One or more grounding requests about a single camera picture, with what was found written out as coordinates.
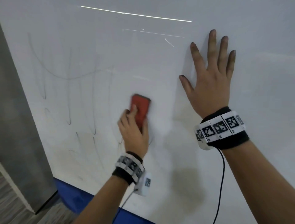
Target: blue edge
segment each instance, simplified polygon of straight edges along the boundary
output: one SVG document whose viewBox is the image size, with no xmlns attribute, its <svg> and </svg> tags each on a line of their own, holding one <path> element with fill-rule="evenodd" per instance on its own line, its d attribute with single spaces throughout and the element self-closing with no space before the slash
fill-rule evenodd
<svg viewBox="0 0 295 224">
<path fill-rule="evenodd" d="M 58 194 L 64 205 L 72 212 L 79 214 L 92 200 L 94 195 L 54 178 Z M 121 209 L 114 224 L 154 224 L 125 209 Z"/>
</svg>

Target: wristband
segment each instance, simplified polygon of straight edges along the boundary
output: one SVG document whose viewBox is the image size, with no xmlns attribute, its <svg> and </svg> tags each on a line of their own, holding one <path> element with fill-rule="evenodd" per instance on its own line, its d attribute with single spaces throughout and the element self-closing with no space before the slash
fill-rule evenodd
<svg viewBox="0 0 295 224">
<path fill-rule="evenodd" d="M 115 166 L 116 169 L 112 175 L 126 180 L 129 185 L 137 184 L 145 170 L 142 159 L 136 153 L 130 151 L 120 156 Z"/>
<path fill-rule="evenodd" d="M 195 127 L 199 146 L 204 150 L 213 147 L 220 150 L 236 147 L 249 140 L 245 124 L 235 111 L 223 107 L 205 117 Z"/>
</svg>

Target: forearm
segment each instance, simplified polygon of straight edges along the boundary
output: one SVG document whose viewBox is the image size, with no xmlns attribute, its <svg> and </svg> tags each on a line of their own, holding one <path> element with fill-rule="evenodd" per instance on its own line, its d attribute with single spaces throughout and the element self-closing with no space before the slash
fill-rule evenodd
<svg viewBox="0 0 295 224">
<path fill-rule="evenodd" d="M 251 142 L 222 151 L 258 223 L 295 223 L 295 190 Z"/>
<path fill-rule="evenodd" d="M 79 215 L 74 224 L 112 223 L 127 187 L 128 183 L 124 179 L 112 176 Z"/>
</svg>

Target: whiteboard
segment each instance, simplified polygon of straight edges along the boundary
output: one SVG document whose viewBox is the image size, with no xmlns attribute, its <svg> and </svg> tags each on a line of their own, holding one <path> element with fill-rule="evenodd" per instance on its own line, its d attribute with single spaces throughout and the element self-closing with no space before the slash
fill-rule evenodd
<svg viewBox="0 0 295 224">
<path fill-rule="evenodd" d="M 153 177 L 149 196 L 124 208 L 155 223 L 212 223 L 222 159 L 193 133 L 201 118 L 178 80 L 196 81 L 189 45 L 206 58 L 211 29 L 229 36 L 230 107 L 295 186 L 294 8 L 292 0 L 11 0 L 1 1 L 0 22 L 54 177 L 96 194 L 124 151 L 116 123 L 138 93 L 152 100 L 144 164 Z M 228 164 L 218 222 L 255 222 Z"/>
</svg>

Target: gray wall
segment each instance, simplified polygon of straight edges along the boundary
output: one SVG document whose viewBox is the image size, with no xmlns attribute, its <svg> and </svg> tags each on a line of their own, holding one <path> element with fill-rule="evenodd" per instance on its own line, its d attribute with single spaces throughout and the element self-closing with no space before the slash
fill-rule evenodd
<svg viewBox="0 0 295 224">
<path fill-rule="evenodd" d="M 35 212 L 56 191 L 51 169 L 1 27 L 0 163 Z"/>
</svg>

